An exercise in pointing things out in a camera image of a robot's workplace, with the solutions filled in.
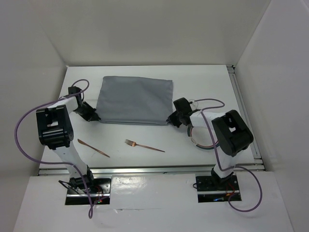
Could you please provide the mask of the grey cloth placemat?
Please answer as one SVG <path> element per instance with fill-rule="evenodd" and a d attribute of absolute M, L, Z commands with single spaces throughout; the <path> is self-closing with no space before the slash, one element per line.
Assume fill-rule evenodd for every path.
<path fill-rule="evenodd" d="M 166 125 L 173 113 L 173 82 L 136 76 L 105 76 L 96 112 L 101 123 Z"/>

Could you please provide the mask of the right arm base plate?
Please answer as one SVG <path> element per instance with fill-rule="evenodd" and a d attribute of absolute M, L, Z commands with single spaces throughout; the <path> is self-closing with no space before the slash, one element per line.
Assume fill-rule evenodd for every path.
<path fill-rule="evenodd" d="M 196 182 L 192 185 L 197 190 L 199 203 L 241 201 L 238 179 L 233 175 L 227 182 L 215 185 L 211 176 L 196 176 Z"/>

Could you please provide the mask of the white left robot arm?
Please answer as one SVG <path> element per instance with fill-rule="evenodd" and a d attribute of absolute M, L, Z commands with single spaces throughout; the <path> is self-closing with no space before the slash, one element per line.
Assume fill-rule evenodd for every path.
<path fill-rule="evenodd" d="M 100 117 L 95 108 L 82 100 L 81 91 L 79 87 L 69 87 L 68 96 L 47 108 L 38 109 L 36 118 L 41 144 L 60 157 L 69 172 L 70 185 L 89 193 L 95 188 L 95 180 L 73 144 L 70 113 L 75 112 L 88 122 L 100 121 Z"/>

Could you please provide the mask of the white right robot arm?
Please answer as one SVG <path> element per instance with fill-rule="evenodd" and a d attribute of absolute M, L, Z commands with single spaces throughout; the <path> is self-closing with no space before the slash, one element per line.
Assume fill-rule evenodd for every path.
<path fill-rule="evenodd" d="M 239 153 L 253 143 L 253 134 L 236 110 L 226 113 L 214 113 L 204 109 L 192 109 L 191 102 L 180 98 L 173 102 L 175 111 L 168 117 L 167 122 L 173 126 L 207 128 L 212 147 L 215 152 L 216 164 L 211 170 L 211 185 L 222 189 L 233 175 Z"/>

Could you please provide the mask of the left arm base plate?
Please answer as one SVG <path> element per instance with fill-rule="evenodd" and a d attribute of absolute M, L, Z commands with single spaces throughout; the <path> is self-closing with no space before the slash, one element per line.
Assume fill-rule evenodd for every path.
<path fill-rule="evenodd" d="M 95 178 L 95 185 L 88 189 L 92 203 L 97 201 L 97 205 L 110 204 L 110 192 L 112 179 Z M 58 181 L 64 188 L 67 189 L 65 205 L 89 205 L 86 190 L 74 188 L 69 182 L 62 180 Z"/>

